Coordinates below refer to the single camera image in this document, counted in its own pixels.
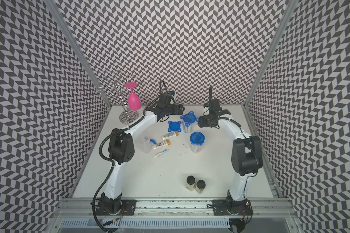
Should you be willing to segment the blue lid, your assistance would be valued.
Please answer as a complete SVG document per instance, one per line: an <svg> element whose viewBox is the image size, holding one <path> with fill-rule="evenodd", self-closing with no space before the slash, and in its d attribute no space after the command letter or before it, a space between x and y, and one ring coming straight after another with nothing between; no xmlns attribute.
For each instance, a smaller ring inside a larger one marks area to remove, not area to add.
<svg viewBox="0 0 350 233"><path fill-rule="evenodd" d="M178 132L180 133L182 131L181 129L181 125L182 122L181 121L168 121L169 127L168 127L168 132Z"/></svg>
<svg viewBox="0 0 350 233"><path fill-rule="evenodd" d="M202 146L205 142L205 136L201 132L194 132L190 136L190 142L192 145Z"/></svg>
<svg viewBox="0 0 350 233"><path fill-rule="evenodd" d="M185 127L190 127L193 123L198 122L198 117L194 114L194 111L190 111L185 115L181 115L180 119L183 121Z"/></svg>

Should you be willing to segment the white tube gold cap back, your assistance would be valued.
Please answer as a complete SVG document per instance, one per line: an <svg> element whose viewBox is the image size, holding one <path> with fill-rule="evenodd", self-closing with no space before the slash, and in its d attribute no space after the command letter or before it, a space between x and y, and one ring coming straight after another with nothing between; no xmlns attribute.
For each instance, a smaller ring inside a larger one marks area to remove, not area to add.
<svg viewBox="0 0 350 233"><path fill-rule="evenodd" d="M162 140L168 140L168 139L176 137L176 136L179 136L179 132L177 132L177 131L167 133L167 134L163 135L161 138L162 138Z"/></svg>

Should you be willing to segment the white tube gold cap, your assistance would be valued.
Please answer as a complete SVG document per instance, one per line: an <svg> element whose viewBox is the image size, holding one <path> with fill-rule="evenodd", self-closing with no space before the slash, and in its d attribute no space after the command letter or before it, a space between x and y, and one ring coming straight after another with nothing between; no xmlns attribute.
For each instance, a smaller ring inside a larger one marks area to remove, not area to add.
<svg viewBox="0 0 350 233"><path fill-rule="evenodd" d="M156 150L156 149L159 149L159 148L163 148L163 147L169 146L170 144L171 144L170 141L167 139L167 140L164 140L162 142L159 142L159 143L153 145L152 149Z"/></svg>
<svg viewBox="0 0 350 233"><path fill-rule="evenodd" d="M163 135L161 138L162 138L162 140L168 140L168 139L176 137L176 136L179 136L179 132L177 132L177 131L167 133L167 134Z"/></svg>

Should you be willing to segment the small toothpaste tube front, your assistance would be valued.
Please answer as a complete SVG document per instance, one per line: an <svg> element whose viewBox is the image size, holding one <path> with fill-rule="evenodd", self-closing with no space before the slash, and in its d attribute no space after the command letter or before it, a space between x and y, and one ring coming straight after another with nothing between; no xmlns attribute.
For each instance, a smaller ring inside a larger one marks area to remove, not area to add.
<svg viewBox="0 0 350 233"><path fill-rule="evenodd" d="M168 149L168 148L164 149L163 151L160 151L160 152L156 153L156 154L154 155L154 158L158 158L158 157L162 156L163 154L165 154L165 153L167 153L167 152L169 152L169 149Z"/></svg>

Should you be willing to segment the tall clear container back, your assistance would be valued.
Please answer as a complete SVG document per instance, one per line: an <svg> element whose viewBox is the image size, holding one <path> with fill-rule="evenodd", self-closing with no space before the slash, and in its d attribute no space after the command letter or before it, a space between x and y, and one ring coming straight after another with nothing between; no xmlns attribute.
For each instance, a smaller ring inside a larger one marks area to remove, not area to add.
<svg viewBox="0 0 350 233"><path fill-rule="evenodd" d="M193 131L193 123L183 122L182 123L182 131L185 134L191 134Z"/></svg>

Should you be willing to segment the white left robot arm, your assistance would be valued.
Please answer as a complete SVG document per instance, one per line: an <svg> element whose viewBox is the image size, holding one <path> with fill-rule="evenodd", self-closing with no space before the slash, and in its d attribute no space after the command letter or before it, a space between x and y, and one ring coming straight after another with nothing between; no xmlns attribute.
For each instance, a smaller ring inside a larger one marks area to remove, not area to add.
<svg viewBox="0 0 350 233"><path fill-rule="evenodd" d="M163 117L182 115L184 106L176 103L175 93L161 93L143 110L143 115L131 125L112 130L99 146L99 155L111 163L111 168L103 183L93 196L91 205L99 215L121 214L123 204L122 186L125 164L134 154L134 140L149 126L159 122Z"/></svg>

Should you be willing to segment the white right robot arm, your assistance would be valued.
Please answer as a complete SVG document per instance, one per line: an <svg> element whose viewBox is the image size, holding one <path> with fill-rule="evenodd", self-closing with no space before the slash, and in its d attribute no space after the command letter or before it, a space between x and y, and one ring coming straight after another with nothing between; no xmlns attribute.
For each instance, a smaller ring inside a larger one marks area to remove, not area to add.
<svg viewBox="0 0 350 233"><path fill-rule="evenodd" d="M231 112L222 109L219 100L209 99L204 104L204 110L205 114L199 117L198 126L222 129L233 140L231 165L235 176L232 187L227 191L226 209L232 215L249 214L251 204L247 199L248 184L263 166L261 140L246 133L241 124L233 119Z"/></svg>

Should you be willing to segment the pink plastic wine glass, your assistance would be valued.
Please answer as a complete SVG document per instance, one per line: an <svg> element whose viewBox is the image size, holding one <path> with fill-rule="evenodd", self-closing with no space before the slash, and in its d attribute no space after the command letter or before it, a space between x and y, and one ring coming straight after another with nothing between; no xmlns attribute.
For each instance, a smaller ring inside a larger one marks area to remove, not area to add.
<svg viewBox="0 0 350 233"><path fill-rule="evenodd" d="M124 85L125 88L130 89L130 95L128 97L128 107L132 111L140 110L142 107L141 100L137 94L134 93L134 88L137 87L135 82L129 82Z"/></svg>

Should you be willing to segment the black cap jar left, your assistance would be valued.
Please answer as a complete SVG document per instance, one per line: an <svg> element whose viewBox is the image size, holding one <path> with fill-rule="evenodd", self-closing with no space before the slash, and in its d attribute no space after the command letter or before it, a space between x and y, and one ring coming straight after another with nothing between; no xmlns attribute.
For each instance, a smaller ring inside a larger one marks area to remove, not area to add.
<svg viewBox="0 0 350 233"><path fill-rule="evenodd" d="M194 176L190 175L186 179L186 188L189 191L193 191L195 189L196 179Z"/></svg>

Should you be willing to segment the black cap jar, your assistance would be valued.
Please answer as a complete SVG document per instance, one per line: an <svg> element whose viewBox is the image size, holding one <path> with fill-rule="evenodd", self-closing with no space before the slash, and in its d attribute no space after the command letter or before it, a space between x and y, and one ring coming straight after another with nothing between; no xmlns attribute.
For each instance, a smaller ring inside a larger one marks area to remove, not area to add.
<svg viewBox="0 0 350 233"><path fill-rule="evenodd" d="M196 192L201 195L206 188L206 183L204 180L198 180L195 184Z"/></svg>
<svg viewBox="0 0 350 233"><path fill-rule="evenodd" d="M195 189L196 179L194 176L190 175L186 179L186 188L189 191L193 191Z"/></svg>

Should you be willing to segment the black cap jar right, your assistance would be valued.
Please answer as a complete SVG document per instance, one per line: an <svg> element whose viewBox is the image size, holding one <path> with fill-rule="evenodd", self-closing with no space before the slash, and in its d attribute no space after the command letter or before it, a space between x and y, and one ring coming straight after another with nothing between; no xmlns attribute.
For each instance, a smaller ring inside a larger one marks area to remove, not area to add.
<svg viewBox="0 0 350 233"><path fill-rule="evenodd" d="M195 184L196 192L201 195L206 188L206 183L204 180L198 180Z"/></svg>

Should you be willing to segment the aluminium right corner post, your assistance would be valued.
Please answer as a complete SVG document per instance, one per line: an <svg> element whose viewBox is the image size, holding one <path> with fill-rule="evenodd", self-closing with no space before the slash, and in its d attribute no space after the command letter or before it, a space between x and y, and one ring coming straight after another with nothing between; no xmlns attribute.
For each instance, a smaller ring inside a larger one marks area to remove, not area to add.
<svg viewBox="0 0 350 233"><path fill-rule="evenodd" d="M254 97L254 95L255 95L255 93L260 85L260 82L263 79L263 76L266 72L266 69L267 69L267 67L268 67L268 65L269 65L278 45L279 45L279 42L283 36L283 33L285 32L285 29L286 29L292 15L294 14L294 11L295 11L298 3L299 3L298 0L290 0L288 2L288 6L284 12L283 18L280 20L278 28L273 36L272 42L267 50L267 53L264 57L264 60L263 60L262 65L259 69L259 72L258 72L258 74L253 82L253 85L250 89L250 92L246 98L246 101L244 103L244 108L247 108L249 106L250 102L252 101L252 99L253 99L253 97Z"/></svg>

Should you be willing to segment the aluminium corner post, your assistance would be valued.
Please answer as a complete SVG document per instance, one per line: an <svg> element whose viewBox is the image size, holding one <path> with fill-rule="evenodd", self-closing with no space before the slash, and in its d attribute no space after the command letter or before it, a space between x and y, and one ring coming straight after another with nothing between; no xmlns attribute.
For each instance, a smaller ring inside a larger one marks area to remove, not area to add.
<svg viewBox="0 0 350 233"><path fill-rule="evenodd" d="M260 85L260 82L263 79L263 76L266 72L266 69L267 69L267 67L268 67L268 65L269 65L278 45L279 45L279 42L283 36L283 33L285 32L285 29L286 29L292 15L294 14L294 11L295 11L298 3L299 3L298 0L290 0L288 2L288 6L284 12L283 18L280 20L278 28L273 36L272 42L267 50L267 53L264 57L264 60L263 60L262 65L259 69L259 72L258 72L258 74L253 82L253 85L250 89L250 92L246 98L246 101L244 103L244 108L247 108L249 106L250 102L252 101L252 99L253 99L253 97L254 97L254 95L255 95L255 93Z"/></svg>
<svg viewBox="0 0 350 233"><path fill-rule="evenodd" d="M92 71L92 69L91 69L91 67L90 67L90 65L89 65L85 55L83 54L80 46L78 45L74 35L72 34L69 26L65 22L63 16L59 12L58 7L56 6L55 2L51 1L51 0L44 0L44 3L46 5L47 9L49 10L49 12L51 13L53 19L57 23L58 27L61 29L64 37L66 38L66 40L70 44L70 46L71 46L72 50L74 51L75 55L77 56L77 58L79 59L80 63L82 64L85 72L89 76L89 78L90 78L91 82L93 83L94 87L95 88L101 87L98 78L96 77L96 75Z"/></svg>

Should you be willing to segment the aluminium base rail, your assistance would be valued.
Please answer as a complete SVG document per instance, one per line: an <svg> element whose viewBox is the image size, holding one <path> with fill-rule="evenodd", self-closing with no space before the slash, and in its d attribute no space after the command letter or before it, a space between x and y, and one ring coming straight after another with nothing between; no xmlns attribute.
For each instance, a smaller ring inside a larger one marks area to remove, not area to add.
<svg viewBox="0 0 350 233"><path fill-rule="evenodd" d="M125 198L123 203L122 214L94 215L90 199L63 199L46 232L302 232L285 198L251 198L235 215L217 198Z"/></svg>

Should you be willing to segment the aluminium left corner post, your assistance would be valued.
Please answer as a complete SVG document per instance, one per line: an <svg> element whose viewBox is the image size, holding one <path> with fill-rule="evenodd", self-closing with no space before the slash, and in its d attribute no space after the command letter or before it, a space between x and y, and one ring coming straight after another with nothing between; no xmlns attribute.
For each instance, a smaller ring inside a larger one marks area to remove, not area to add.
<svg viewBox="0 0 350 233"><path fill-rule="evenodd" d="M72 34L69 26L65 22L63 16L59 12L58 7L56 6L55 2L51 1L51 0L44 0L44 3L46 5L47 9L49 10L49 12L51 13L53 19L57 23L58 27L61 29L64 37L66 38L66 40L70 44L70 46L71 46L72 50L74 51L75 55L77 56L77 58L79 59L80 63L82 64L85 72L89 76L89 78L90 78L91 82L93 83L94 87L95 88L101 87L98 78L96 77L96 75L92 71L92 69L91 69L91 67L90 67L90 65L89 65L85 55L83 54L80 46L78 45L74 35Z"/></svg>

